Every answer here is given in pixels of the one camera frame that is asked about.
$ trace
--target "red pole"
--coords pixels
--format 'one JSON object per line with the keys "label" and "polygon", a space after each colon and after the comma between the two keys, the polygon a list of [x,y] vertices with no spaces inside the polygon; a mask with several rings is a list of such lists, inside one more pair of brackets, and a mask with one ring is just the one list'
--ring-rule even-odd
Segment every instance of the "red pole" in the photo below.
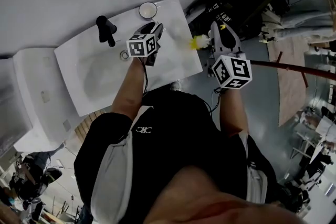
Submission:
{"label": "red pole", "polygon": [[328,71],[315,69],[315,68],[294,66],[294,65],[288,65],[286,63],[278,63],[278,62],[265,62],[265,61],[254,61],[254,60],[251,60],[250,62],[252,65],[287,69],[287,70],[292,70],[296,72],[311,74],[314,76],[324,77],[326,79],[331,79],[331,80],[336,81],[336,74],[328,72]]}

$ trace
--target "person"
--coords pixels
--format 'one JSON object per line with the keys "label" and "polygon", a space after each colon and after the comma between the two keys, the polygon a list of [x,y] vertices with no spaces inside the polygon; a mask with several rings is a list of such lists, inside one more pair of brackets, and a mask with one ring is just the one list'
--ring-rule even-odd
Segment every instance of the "person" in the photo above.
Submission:
{"label": "person", "polygon": [[326,151],[330,151],[332,153],[335,152],[335,143],[334,142],[329,142],[327,140],[322,142],[322,146],[326,149]]}
{"label": "person", "polygon": [[324,106],[322,107],[321,112],[322,117],[312,113],[310,108],[306,108],[305,110],[297,112],[296,120],[314,130],[329,142],[336,142],[335,117]]}
{"label": "person", "polygon": [[167,87],[143,95],[144,77],[134,58],[111,113],[94,120],[74,163],[97,222],[301,223],[260,205],[276,201],[277,182],[248,135],[239,90],[220,95],[219,131],[202,99]]}
{"label": "person", "polygon": [[311,178],[313,175],[315,175],[318,171],[324,172],[326,166],[322,163],[325,163],[327,165],[333,164],[333,161],[331,160],[331,157],[329,155],[325,155],[322,152],[319,152],[318,155],[314,158],[314,160],[307,165],[306,171],[309,175],[309,178]]}
{"label": "person", "polygon": [[18,160],[19,166],[15,166],[15,173],[9,182],[10,188],[5,188],[11,203],[19,210],[26,210],[23,201],[30,204],[38,198],[47,186],[58,179],[62,172],[56,168],[45,171],[47,161],[59,150],[64,148],[62,143],[57,149],[49,152],[33,152],[28,154],[23,161]]}
{"label": "person", "polygon": [[77,224],[92,224],[93,216],[90,213],[90,210],[84,205],[80,211]]}

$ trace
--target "logo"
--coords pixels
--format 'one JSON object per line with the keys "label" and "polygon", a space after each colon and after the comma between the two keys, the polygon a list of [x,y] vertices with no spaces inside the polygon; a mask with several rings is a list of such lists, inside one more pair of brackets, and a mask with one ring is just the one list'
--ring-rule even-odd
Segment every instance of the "logo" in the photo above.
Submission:
{"label": "logo", "polygon": [[223,84],[230,77],[222,59],[220,59],[220,61],[213,67],[213,71],[219,81],[219,84]]}
{"label": "logo", "polygon": [[152,51],[155,50],[155,38],[151,37],[146,41],[147,43],[147,53],[150,54]]}
{"label": "logo", "polygon": [[145,55],[142,42],[129,42],[130,55],[131,56],[143,56]]}
{"label": "logo", "polygon": [[248,83],[248,80],[242,80],[242,79],[233,79],[232,81],[230,81],[225,87],[230,87],[230,88],[234,88],[234,89],[239,89],[241,88],[243,85],[245,85],[246,83]]}
{"label": "logo", "polygon": [[141,134],[150,134],[151,131],[147,131],[149,129],[151,129],[151,127],[137,127],[136,131]]}
{"label": "logo", "polygon": [[134,35],[130,38],[130,40],[135,40],[135,39],[144,39],[146,35]]}
{"label": "logo", "polygon": [[237,77],[250,78],[250,73],[248,72],[247,62],[237,59],[231,58],[233,73]]}

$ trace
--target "gray floor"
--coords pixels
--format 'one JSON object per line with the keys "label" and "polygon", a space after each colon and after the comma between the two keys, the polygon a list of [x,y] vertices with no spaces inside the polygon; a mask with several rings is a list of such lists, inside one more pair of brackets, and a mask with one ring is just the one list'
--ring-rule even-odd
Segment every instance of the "gray floor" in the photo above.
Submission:
{"label": "gray floor", "polygon": [[[265,44],[257,39],[243,42],[242,49],[246,53],[247,59],[268,61],[268,51]],[[209,104],[211,103],[211,92],[218,87],[215,78],[208,78],[206,67],[207,53],[199,51],[199,56],[203,64],[204,71],[181,81],[183,91],[196,94]],[[316,55],[315,51],[310,51],[305,57],[306,66],[321,68],[322,60],[325,57]],[[275,68],[252,66],[253,81],[242,89],[243,101],[248,117],[250,135],[255,140],[261,152],[273,166],[277,179],[282,181],[287,172],[290,177],[295,175],[299,169],[301,156],[296,156],[290,160],[293,146],[298,147],[300,140],[293,133],[295,122],[288,121],[278,127],[279,117],[279,85],[277,70]],[[316,81],[314,76],[307,76],[309,88],[307,89],[307,104],[315,97],[315,106],[320,100],[327,96],[328,87],[326,80],[319,78]],[[217,95],[213,97],[214,105],[217,102]],[[213,113],[213,120],[219,127],[219,109]]]}

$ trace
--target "toilet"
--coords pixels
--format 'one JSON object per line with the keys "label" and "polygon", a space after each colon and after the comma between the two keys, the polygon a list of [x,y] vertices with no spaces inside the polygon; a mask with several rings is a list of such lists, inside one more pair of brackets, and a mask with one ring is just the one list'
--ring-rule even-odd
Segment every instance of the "toilet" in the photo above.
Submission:
{"label": "toilet", "polygon": [[[7,77],[6,88],[14,90],[6,110],[15,114],[9,132],[0,131],[0,142],[7,139],[0,156],[13,144],[18,152],[55,150],[84,117],[71,100],[54,48],[20,50],[13,58],[0,60],[0,70]],[[14,129],[16,121],[19,132]]]}

